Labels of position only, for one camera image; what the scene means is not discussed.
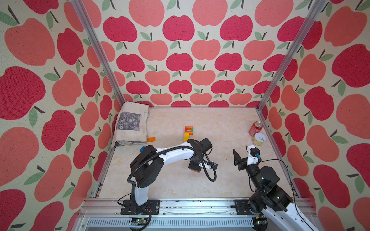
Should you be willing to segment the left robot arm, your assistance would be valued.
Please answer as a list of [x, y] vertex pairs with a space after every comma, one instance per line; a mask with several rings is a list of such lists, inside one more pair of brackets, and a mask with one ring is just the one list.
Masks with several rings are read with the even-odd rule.
[[127, 182], [132, 185], [129, 200], [121, 205], [122, 215], [158, 215], [160, 200], [149, 200], [149, 186], [157, 179], [162, 168], [180, 160], [189, 160], [188, 168], [200, 173], [203, 169], [206, 177], [214, 182], [217, 179], [218, 164], [209, 159], [213, 146], [208, 138], [202, 141], [188, 139], [184, 143], [156, 149], [153, 145], [146, 146], [130, 164], [131, 173]]

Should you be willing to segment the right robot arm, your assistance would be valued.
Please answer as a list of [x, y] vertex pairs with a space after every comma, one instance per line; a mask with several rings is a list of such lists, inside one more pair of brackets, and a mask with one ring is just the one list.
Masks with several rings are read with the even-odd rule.
[[262, 162], [260, 150], [248, 149], [248, 157], [241, 158], [233, 150], [234, 165], [245, 170], [255, 187], [255, 192], [247, 200], [235, 200], [234, 208], [238, 215], [261, 214], [274, 222], [283, 231], [317, 231], [318, 228], [306, 218], [296, 205], [295, 198], [278, 186], [279, 176], [272, 167], [259, 167]]

